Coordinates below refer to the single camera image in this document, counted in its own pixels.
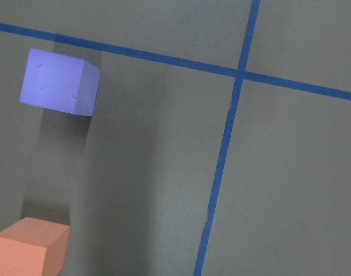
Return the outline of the purple foam block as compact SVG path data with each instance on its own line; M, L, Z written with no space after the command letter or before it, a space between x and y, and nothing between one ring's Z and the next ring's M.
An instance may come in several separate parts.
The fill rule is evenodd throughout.
M101 71L76 57L31 48L20 102L91 117Z

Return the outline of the orange foam block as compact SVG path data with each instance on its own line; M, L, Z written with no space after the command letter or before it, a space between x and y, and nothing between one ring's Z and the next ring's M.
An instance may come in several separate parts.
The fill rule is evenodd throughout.
M58 275L70 227L26 217L0 232L0 275Z

